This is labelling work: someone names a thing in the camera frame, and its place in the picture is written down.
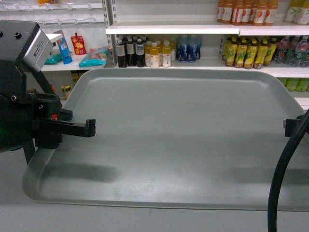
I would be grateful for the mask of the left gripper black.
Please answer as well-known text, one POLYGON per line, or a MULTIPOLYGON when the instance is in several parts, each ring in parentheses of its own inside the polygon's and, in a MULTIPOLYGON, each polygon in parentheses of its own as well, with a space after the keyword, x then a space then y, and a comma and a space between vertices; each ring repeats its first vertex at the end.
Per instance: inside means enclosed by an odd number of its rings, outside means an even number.
POLYGON ((62 108, 55 94, 26 94, 28 102, 19 104, 4 94, 0 95, 0 151, 22 148, 33 138, 33 132, 93 137, 96 120, 85 123, 71 122, 72 111, 62 108))

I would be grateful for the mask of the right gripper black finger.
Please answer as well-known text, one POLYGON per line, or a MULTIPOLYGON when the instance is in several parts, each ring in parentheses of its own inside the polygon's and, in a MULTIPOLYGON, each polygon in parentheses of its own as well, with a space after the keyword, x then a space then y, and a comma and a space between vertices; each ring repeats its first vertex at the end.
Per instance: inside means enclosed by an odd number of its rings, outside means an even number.
POLYGON ((285 137, 291 137, 292 133, 296 129, 297 125, 300 123, 304 115, 298 116, 294 119, 285 119, 283 121, 283 128, 285 130, 284 136, 285 137))

